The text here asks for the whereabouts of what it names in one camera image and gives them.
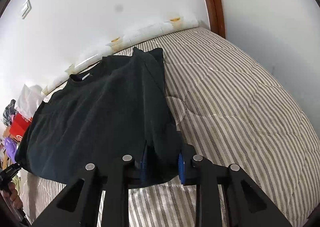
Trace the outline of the person's left hand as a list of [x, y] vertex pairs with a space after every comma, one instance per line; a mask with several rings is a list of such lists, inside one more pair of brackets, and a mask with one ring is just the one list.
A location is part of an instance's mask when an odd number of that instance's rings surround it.
[[15, 188], [15, 184], [10, 182], [8, 184], [8, 190], [10, 192], [7, 192], [5, 190], [1, 191], [1, 194], [4, 198], [9, 198], [10, 201], [12, 202], [13, 207], [15, 207], [16, 209], [22, 209], [23, 208], [23, 203], [21, 198], [18, 195], [18, 192]]

